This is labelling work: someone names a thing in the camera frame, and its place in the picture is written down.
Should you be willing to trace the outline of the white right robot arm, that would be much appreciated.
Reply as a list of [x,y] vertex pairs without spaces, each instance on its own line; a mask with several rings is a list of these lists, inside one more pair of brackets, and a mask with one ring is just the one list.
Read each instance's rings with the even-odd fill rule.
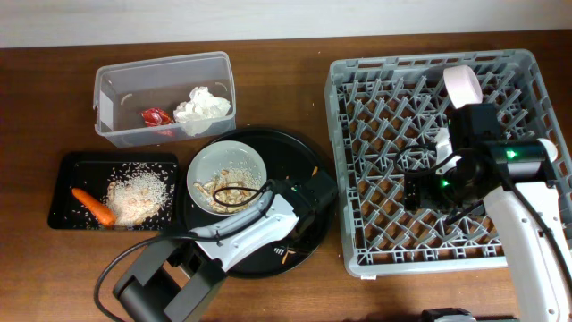
[[404,207],[447,214],[453,224],[483,208],[500,238],[522,321],[571,319],[571,254],[544,140],[482,141],[439,164],[404,173]]

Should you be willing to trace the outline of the white cup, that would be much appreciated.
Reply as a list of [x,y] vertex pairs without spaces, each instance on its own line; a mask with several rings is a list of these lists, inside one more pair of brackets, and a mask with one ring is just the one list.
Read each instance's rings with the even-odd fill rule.
[[545,138],[538,138],[537,139],[544,148],[545,154],[546,154],[546,158],[551,162],[555,162],[558,158],[559,155],[559,151],[556,147],[556,145],[551,142],[550,140],[547,140]]

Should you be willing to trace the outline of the pink bowl with rice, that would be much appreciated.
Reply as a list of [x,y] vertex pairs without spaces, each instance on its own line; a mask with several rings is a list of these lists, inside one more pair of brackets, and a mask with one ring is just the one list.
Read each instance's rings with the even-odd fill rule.
[[456,109],[483,102],[480,83],[469,66],[458,65],[444,69],[443,81],[450,101]]

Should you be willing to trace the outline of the grey dishwasher rack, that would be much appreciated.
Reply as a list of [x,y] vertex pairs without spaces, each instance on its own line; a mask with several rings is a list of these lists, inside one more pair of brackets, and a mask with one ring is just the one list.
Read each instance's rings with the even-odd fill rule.
[[571,231],[571,157],[534,55],[504,49],[432,55],[342,59],[324,88],[329,137],[339,187],[341,243],[347,271],[382,275],[457,272],[504,267],[492,220],[475,212],[452,225],[443,213],[407,211],[403,176],[395,165],[423,169],[436,155],[420,149],[435,140],[453,105],[444,69],[466,65],[484,101],[496,106],[509,139],[545,138],[559,151],[559,217]]

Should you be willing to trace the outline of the grey plate with food scraps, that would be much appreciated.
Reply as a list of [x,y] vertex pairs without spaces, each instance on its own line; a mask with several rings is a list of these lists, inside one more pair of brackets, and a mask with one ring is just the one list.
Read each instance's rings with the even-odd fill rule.
[[201,149],[192,159],[187,172],[187,190],[198,208],[215,216],[232,216],[254,203],[226,207],[216,202],[216,193],[225,204],[238,204],[252,197],[267,180],[265,162],[249,145],[223,140]]

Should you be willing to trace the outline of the white tissue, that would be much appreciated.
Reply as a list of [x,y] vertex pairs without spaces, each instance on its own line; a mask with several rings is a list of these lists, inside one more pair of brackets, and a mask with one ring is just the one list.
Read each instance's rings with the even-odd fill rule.
[[182,123],[182,129],[189,136],[205,132],[213,119],[225,117],[231,109],[231,102],[226,98],[215,97],[208,87],[195,87],[189,93],[189,101],[179,103],[173,111],[176,123]]

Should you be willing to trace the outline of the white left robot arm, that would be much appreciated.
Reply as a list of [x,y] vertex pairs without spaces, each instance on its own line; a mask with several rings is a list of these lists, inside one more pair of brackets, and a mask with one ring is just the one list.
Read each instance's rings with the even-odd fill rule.
[[[129,251],[139,257],[114,286],[114,297],[136,321],[198,321],[227,279],[228,271],[253,252],[287,237],[327,208],[338,193],[323,172],[307,182],[270,180],[260,199],[218,223],[185,233],[144,240]],[[199,266],[184,286],[164,270],[164,262],[189,248]]]

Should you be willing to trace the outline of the orange carrot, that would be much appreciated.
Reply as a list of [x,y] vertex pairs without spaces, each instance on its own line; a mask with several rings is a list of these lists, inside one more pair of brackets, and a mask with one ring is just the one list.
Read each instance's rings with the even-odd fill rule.
[[115,225],[116,216],[108,206],[93,198],[91,195],[80,188],[72,188],[71,193],[75,199],[77,199],[91,212],[91,214],[101,225],[106,227]]

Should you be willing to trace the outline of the red snack wrapper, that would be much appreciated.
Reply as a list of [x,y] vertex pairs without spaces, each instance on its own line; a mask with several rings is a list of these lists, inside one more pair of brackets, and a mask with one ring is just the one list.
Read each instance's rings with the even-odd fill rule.
[[165,126],[174,123],[169,114],[160,108],[149,108],[140,113],[147,127]]

